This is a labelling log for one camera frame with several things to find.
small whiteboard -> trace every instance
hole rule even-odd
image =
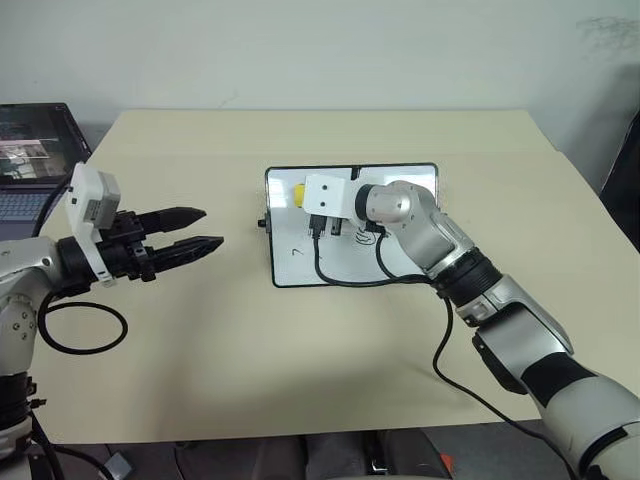
[[[309,232],[311,215],[294,205],[295,185],[307,175],[323,174],[345,179],[366,178],[387,185],[406,180],[428,188],[436,197],[438,170],[433,163],[396,165],[351,165],[336,167],[272,167],[265,173],[267,233],[271,247],[271,272],[276,287],[327,285],[315,272],[313,240]],[[336,280],[368,282],[387,278],[375,257],[377,233],[359,230],[342,221],[340,235],[332,234],[332,219],[319,240],[322,271]],[[382,259],[395,275],[422,273],[405,255],[393,234],[382,242]]]

silver arm segment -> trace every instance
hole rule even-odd
[[[393,232],[405,253],[450,298],[501,385],[534,399],[543,422],[580,476],[640,478],[640,400],[579,365],[560,324],[511,277],[498,272],[436,206],[404,181],[366,185],[360,220]]]

floor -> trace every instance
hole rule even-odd
[[[523,422],[542,430],[540,422]],[[453,456],[458,480],[518,478],[565,480],[562,462],[540,441],[529,438],[503,423],[423,429],[435,446]],[[336,478],[357,473],[357,456],[349,434],[312,436],[306,466],[307,479]],[[121,445],[73,445],[106,461],[121,452],[135,468],[130,480],[252,480],[260,439],[216,440],[192,444],[151,443]],[[68,480],[99,478],[92,467],[61,456]]]

